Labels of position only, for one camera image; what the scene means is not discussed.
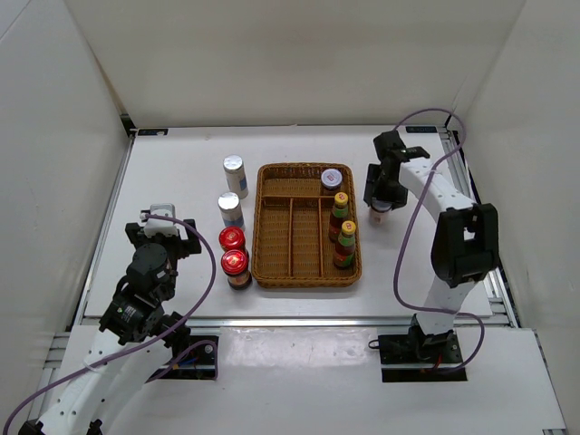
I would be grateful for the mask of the white-lid paste jar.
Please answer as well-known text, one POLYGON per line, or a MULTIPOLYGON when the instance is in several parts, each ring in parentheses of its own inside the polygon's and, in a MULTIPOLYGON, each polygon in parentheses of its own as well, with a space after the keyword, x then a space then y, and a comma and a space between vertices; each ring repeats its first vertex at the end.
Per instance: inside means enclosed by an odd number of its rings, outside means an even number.
POLYGON ((321 193, 323 196, 334 196, 341 190, 343 174, 339 169, 329 168, 321 173, 321 193))
POLYGON ((378 201, 372 203, 369 208, 369 220, 371 224, 374 226, 383 225, 391 209, 392 204, 388 202, 378 201))

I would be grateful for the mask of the yellow-cap sauce bottle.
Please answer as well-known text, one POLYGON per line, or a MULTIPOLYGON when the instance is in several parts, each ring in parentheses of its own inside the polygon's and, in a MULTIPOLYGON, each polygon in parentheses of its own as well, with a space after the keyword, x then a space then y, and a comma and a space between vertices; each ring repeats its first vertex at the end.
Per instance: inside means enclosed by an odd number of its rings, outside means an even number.
POLYGON ((356 249, 355 231, 356 224, 353 221, 345 220, 342 223, 333 252, 333 264, 338 268, 349 267, 353 261, 356 249))
POLYGON ((344 192, 334 195, 333 207, 329 218, 328 237, 335 242, 341 232, 343 222, 349 216, 349 198, 344 192))

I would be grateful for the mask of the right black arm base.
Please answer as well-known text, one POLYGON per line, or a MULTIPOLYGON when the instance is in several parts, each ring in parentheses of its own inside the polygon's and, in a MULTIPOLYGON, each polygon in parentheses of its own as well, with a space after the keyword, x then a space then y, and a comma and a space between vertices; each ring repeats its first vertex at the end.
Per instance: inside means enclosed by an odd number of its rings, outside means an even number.
POLYGON ((380 356, 383 383, 466 382, 458 336, 452 332, 445 343, 423 346, 419 333, 380 334, 368 342, 380 356))

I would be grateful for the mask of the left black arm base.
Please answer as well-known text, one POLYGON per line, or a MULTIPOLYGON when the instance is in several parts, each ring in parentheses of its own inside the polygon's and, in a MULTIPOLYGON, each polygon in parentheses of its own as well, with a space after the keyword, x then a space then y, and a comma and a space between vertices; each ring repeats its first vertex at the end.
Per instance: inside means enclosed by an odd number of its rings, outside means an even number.
POLYGON ((194 328, 184 344, 151 377, 161 380, 214 381, 217 376, 219 331, 194 328))

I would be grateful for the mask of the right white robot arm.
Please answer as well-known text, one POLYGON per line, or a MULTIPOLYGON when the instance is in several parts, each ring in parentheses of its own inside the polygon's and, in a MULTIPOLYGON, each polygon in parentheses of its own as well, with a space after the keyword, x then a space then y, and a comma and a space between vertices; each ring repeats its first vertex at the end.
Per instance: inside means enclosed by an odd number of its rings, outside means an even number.
POLYGON ((498 267, 498 212, 460 193, 436 170, 422 147, 407 147, 396 130, 374 138, 379 159, 367 170, 363 200, 373 218, 406 206, 408 196, 426 209, 436 229, 430 251, 434 279, 416 309, 407 351, 425 363, 449 342, 469 292, 498 267))

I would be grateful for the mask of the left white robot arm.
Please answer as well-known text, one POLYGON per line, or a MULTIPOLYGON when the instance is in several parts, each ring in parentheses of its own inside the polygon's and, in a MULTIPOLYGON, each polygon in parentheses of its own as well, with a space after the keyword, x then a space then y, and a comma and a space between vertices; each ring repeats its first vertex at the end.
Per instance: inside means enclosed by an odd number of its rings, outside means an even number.
POLYGON ((57 402, 22 434, 102 434, 125 403, 145 383, 157 380, 163 363, 189 355, 186 314, 166 314, 174 297, 178 262, 209 250, 192 219, 179 220, 149 210, 125 232, 135 252, 102 315, 82 368, 33 393, 29 404, 57 386, 57 402))

